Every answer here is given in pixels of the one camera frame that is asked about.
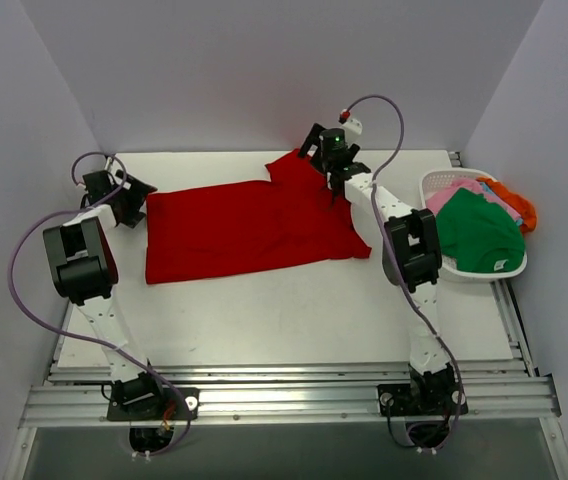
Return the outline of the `red t-shirt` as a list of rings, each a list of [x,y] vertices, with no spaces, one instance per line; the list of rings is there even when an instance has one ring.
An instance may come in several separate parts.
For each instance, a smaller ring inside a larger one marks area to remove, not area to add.
[[[351,205],[293,150],[249,180],[147,198],[147,284],[367,259]]]

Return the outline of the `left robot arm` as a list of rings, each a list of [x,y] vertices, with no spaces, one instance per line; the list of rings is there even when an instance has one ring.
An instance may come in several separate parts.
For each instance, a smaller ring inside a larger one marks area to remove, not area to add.
[[[157,188],[119,169],[83,177],[90,208],[60,226],[43,231],[54,287],[92,329],[110,367],[110,401],[130,407],[143,419],[158,417],[166,405],[161,382],[148,372],[150,361],[138,347],[115,298],[119,273],[106,232],[135,228]]]

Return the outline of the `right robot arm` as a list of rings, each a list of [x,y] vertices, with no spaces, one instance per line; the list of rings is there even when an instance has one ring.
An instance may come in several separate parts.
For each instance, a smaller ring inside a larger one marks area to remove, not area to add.
[[[408,400],[419,412],[428,413],[444,397],[458,399],[459,365],[440,333],[437,283],[442,267],[435,216],[428,209],[415,209],[380,186],[376,173],[355,160],[360,147],[353,142],[361,132],[348,121],[336,128],[313,124],[298,156],[326,180],[335,197],[366,211],[382,236],[382,266],[390,283],[398,286],[412,313],[408,328]]]

